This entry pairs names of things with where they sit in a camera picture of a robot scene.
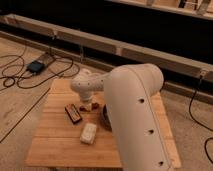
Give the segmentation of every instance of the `wooden tabletop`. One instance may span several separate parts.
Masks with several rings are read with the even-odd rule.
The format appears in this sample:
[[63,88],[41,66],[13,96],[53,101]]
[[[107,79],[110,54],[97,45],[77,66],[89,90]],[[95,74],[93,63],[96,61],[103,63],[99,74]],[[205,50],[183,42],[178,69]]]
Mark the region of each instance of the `wooden tabletop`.
[[[67,104],[80,106],[78,95],[70,90],[69,84],[68,79],[53,81],[26,164],[44,167],[121,168],[113,134],[101,125],[101,109],[82,113],[83,121],[77,125],[73,125],[65,113],[64,107]],[[152,101],[173,166],[179,168],[180,159],[160,94],[153,96]],[[103,106],[103,93],[95,93],[94,102]],[[93,145],[83,144],[79,140],[86,122],[98,125]]]

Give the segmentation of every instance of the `gray floor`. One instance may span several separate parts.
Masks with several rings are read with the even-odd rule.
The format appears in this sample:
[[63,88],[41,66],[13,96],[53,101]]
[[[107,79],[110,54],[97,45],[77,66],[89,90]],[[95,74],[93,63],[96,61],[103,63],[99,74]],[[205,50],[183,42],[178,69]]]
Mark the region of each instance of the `gray floor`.
[[[20,54],[22,50],[23,45],[0,38],[0,56],[7,54]],[[24,58],[30,62],[41,53],[41,51],[36,49],[28,48]],[[5,135],[9,128],[11,128],[11,125],[20,118],[22,113],[35,102],[35,100],[50,84],[51,81],[33,91],[20,90],[17,87],[14,87],[0,93],[1,136]],[[162,91],[162,98],[182,161],[182,168],[178,170],[212,171],[213,165],[207,160],[203,144],[205,139],[213,136],[213,134],[201,128],[190,119],[188,114],[188,104],[190,99],[165,90]],[[16,127],[16,129],[3,141],[3,143],[0,144],[0,170],[48,170],[46,168],[30,168],[26,167],[24,164],[33,133],[40,118],[43,103],[44,100],[42,100],[39,105],[32,110]],[[209,126],[213,127],[213,106],[195,101],[193,104],[193,113],[199,120],[202,120]],[[213,142],[209,143],[209,152],[213,157]]]

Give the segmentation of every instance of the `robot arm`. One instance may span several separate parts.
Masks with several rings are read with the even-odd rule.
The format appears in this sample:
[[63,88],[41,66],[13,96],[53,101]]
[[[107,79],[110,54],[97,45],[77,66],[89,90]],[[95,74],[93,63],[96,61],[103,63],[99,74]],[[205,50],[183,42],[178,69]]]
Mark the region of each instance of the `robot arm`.
[[71,87],[83,100],[91,100],[93,89],[104,90],[108,116],[124,170],[172,171],[150,100],[150,96],[163,85],[160,69],[152,64],[125,65],[105,75],[92,77],[91,73],[87,73],[91,76],[88,79],[83,73],[85,71],[79,74],[80,85],[77,78],[72,81]]

